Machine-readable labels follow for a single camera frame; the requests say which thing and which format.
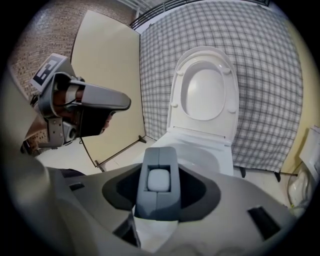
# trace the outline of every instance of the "toilet lid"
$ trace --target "toilet lid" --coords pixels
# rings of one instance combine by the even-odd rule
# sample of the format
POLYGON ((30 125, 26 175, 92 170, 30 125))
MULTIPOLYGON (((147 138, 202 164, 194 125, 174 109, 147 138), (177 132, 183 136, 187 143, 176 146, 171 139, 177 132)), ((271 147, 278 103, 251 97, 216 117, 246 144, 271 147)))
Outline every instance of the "toilet lid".
POLYGON ((232 143, 238 112, 238 80, 228 56, 211 46, 184 53, 174 71, 168 131, 186 129, 232 143))

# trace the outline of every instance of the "black railing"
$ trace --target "black railing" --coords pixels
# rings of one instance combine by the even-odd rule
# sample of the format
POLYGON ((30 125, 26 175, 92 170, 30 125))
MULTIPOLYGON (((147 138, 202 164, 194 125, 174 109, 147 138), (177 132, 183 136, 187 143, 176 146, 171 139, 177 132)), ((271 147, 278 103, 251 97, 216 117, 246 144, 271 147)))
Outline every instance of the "black railing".
MULTIPOLYGON (((135 30, 136 28, 140 27, 142 24, 146 23, 147 21, 151 20, 155 16, 169 11, 173 8, 183 6, 186 4, 199 2, 203 0, 168 0, 163 3, 158 4, 157 6, 151 8, 150 10, 146 11, 144 14, 140 15, 136 18, 131 24, 130 27, 135 30)), ((270 0, 245 0, 248 2, 257 3, 263 6, 269 6, 270 0)))

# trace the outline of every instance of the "brick wall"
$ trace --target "brick wall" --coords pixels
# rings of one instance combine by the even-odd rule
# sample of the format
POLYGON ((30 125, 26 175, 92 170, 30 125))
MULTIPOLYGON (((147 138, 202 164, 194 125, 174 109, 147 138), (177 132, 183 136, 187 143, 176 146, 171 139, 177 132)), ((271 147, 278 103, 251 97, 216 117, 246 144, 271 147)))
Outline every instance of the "brick wall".
MULTIPOLYGON (((116 0, 54 0, 45 5, 22 33, 9 59, 20 85, 29 99, 38 91, 30 79, 51 53, 71 56, 78 28, 91 10, 129 25, 135 11, 116 0)), ((47 140, 47 131, 31 137, 33 150, 47 140)))

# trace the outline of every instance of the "cream board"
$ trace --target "cream board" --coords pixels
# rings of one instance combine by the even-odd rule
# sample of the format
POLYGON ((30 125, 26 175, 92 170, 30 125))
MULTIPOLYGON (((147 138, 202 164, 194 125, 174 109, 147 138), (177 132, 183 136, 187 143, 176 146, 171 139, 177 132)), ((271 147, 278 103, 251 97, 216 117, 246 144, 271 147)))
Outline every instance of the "cream board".
POLYGON ((320 127, 320 74, 306 42, 297 29, 290 21, 286 21, 286 26, 299 55, 303 84, 300 124, 281 169, 282 173, 293 173, 301 163, 299 155, 305 144, 309 128, 314 125, 320 127))
POLYGON ((137 32, 94 11, 88 10, 80 25, 71 61, 75 74, 131 98, 130 109, 116 113, 103 134, 83 138, 93 161, 101 163, 145 135, 139 44, 137 32))

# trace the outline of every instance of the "white toilet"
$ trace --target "white toilet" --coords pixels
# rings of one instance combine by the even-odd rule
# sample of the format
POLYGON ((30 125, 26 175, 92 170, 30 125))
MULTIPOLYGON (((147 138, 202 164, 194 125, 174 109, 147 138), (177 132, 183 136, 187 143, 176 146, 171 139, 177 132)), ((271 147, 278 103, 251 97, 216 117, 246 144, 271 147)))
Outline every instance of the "white toilet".
POLYGON ((174 71, 167 132, 152 147, 174 147, 179 164, 233 176, 238 112, 237 75, 227 55, 211 46, 190 49, 174 71))

